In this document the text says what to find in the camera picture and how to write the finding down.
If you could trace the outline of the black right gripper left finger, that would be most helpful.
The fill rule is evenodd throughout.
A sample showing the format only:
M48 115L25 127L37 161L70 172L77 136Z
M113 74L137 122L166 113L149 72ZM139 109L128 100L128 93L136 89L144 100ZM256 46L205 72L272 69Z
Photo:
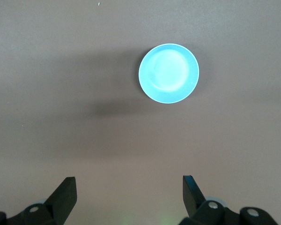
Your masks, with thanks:
M77 202L75 177L67 177L45 200L8 218L0 211L0 225L63 225Z

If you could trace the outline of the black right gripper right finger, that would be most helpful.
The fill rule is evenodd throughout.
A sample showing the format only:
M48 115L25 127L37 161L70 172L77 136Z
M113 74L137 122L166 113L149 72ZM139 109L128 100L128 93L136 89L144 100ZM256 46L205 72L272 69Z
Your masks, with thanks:
M181 225L276 225L266 211L244 207L235 213L216 200L207 200L191 175L183 177L183 201L188 217Z

